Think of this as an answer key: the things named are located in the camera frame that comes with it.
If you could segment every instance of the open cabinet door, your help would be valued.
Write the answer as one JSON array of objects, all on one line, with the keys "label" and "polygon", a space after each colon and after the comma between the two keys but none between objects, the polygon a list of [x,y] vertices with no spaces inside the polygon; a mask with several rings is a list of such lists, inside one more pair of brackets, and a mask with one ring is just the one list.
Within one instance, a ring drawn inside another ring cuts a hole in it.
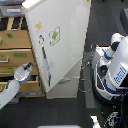
[{"label": "open cabinet door", "polygon": [[83,56],[91,1],[27,0],[22,6],[48,92]]}]

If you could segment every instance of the black handle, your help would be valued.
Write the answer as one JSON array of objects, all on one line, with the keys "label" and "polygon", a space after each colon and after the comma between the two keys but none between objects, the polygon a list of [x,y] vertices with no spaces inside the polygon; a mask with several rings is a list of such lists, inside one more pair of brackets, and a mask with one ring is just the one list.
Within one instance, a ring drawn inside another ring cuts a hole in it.
[{"label": "black handle", "polygon": [[29,62],[29,63],[24,67],[24,70],[28,69],[31,65],[32,65],[32,63]]}]

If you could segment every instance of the sticker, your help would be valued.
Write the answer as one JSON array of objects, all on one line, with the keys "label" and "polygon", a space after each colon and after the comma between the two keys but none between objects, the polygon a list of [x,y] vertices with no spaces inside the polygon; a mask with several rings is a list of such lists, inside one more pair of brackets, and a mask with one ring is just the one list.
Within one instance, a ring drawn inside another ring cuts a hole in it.
[{"label": "sticker", "polygon": [[7,33],[8,38],[13,38],[12,33]]},{"label": "sticker", "polygon": [[11,75],[13,74],[12,72],[7,72],[7,73],[0,73],[0,75]]},{"label": "sticker", "polygon": [[27,54],[26,53],[13,53],[13,56],[15,58],[25,58],[27,57]]},{"label": "sticker", "polygon": [[44,44],[44,37],[42,35],[39,36],[39,45]]},{"label": "sticker", "polygon": [[36,30],[40,30],[42,28],[41,22],[35,25]]},{"label": "sticker", "polygon": [[9,67],[8,69],[13,69],[12,67]]},{"label": "sticker", "polygon": [[50,45],[54,45],[60,40],[60,27],[58,26],[53,31],[49,33]]},{"label": "sticker", "polygon": [[0,55],[0,57],[5,57],[5,55]]}]

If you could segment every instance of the blue logo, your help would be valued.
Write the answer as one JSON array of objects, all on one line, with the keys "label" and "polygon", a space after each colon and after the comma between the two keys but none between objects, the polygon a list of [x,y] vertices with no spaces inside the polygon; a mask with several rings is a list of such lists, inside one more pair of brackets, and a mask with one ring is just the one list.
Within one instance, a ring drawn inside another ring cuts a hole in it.
[{"label": "blue logo", "polygon": [[42,35],[39,36],[39,44],[43,44],[44,43],[44,38]]},{"label": "blue logo", "polygon": [[123,79],[123,77],[126,74],[126,69],[124,67],[120,67],[119,72],[117,73],[117,76],[114,77],[114,80],[117,84],[119,84],[121,82],[121,80]]}]

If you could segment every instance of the drawer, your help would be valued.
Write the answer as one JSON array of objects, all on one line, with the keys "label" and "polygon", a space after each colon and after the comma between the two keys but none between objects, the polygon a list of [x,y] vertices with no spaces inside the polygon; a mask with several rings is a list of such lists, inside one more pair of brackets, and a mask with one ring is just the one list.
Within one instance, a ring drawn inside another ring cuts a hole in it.
[{"label": "drawer", "polygon": [[0,31],[0,49],[31,48],[27,30]]},{"label": "drawer", "polygon": [[[19,92],[38,92],[40,91],[40,86],[39,86],[39,82],[38,82],[38,76],[32,76],[35,77],[34,80],[32,81],[28,81],[26,84],[23,84],[20,86],[20,90]],[[5,87],[7,81],[5,80],[5,82],[0,82],[0,88]]]},{"label": "drawer", "polygon": [[[2,77],[2,76],[13,76],[14,70],[17,67],[0,67],[0,77]],[[37,70],[36,66],[32,67],[32,75],[38,75],[38,70]]]},{"label": "drawer", "polygon": [[0,50],[0,67],[20,66],[29,62],[35,65],[31,49]]}]

